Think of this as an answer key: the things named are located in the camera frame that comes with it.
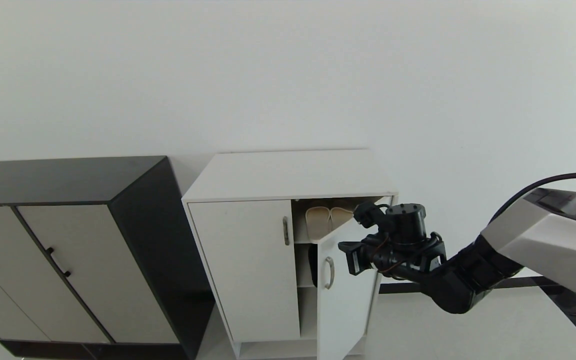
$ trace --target robotic arm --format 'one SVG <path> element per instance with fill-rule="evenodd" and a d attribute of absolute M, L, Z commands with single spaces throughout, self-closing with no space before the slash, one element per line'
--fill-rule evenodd
<path fill-rule="evenodd" d="M 354 219 L 364 228 L 377 225 L 377 233 L 340 242 L 338 248 L 350 274 L 377 269 L 413 281 L 449 313 L 468 312 L 524 267 L 576 292 L 576 193 L 538 187 L 517 198 L 450 259 L 439 234 L 427 237 L 426 210 L 418 203 L 362 203 Z"/>

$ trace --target shoe cabinet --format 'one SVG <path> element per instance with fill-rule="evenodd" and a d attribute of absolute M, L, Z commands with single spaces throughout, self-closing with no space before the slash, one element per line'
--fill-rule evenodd
<path fill-rule="evenodd" d="M 397 198 L 370 150 L 215 155 L 182 202 L 236 357 L 363 354 L 380 275 L 350 275 L 337 244 L 376 228 L 350 219 L 311 240 L 305 215 L 313 203 Z"/>

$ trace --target metal door handle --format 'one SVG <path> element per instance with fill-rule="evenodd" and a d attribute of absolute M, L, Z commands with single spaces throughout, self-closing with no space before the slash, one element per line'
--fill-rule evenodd
<path fill-rule="evenodd" d="M 288 238 L 288 216 L 283 217 L 283 243 L 290 246 L 290 239 Z"/>
<path fill-rule="evenodd" d="M 55 252 L 55 249 L 52 247 L 49 247 L 46 249 L 46 253 L 48 253 L 48 255 L 50 255 L 50 259 L 52 259 L 52 262 L 54 263 L 55 267 L 57 267 L 57 269 L 59 269 L 61 271 L 61 269 L 59 268 L 59 266 L 57 266 L 57 262 L 55 261 L 55 258 L 53 258 L 53 253 Z M 68 278 L 68 276 L 73 275 L 72 272 L 70 271 L 66 271 L 66 272 L 61 272 L 63 274 L 63 276 L 65 276 L 66 278 Z"/>
<path fill-rule="evenodd" d="M 335 262 L 333 261 L 332 257 L 328 256 L 325 259 L 325 262 L 328 263 L 330 266 L 330 282 L 324 285 L 324 288 L 330 289 L 332 287 L 332 283 L 335 282 Z"/>

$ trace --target beige slipper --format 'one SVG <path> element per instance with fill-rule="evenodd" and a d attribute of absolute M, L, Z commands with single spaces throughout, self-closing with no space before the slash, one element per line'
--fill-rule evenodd
<path fill-rule="evenodd" d="M 320 240 L 330 233 L 330 209 L 322 206 L 320 202 L 313 202 L 310 209 L 306 210 L 306 230 L 311 240 Z"/>
<path fill-rule="evenodd" d="M 330 209 L 330 219 L 332 222 L 332 230 L 335 230 L 353 218 L 353 207 L 350 203 L 343 200 L 334 201 L 333 206 L 334 207 Z"/>

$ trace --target open cabinet door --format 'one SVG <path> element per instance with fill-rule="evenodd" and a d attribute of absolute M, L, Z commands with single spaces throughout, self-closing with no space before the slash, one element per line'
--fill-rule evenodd
<path fill-rule="evenodd" d="M 390 205 L 391 197 L 377 201 Z M 377 271 L 366 270 L 354 276 L 348 273 L 346 255 L 339 242 L 358 242 L 377 227 L 366 229 L 354 219 L 322 239 L 317 249 L 317 358 L 342 360 L 364 336 Z"/>

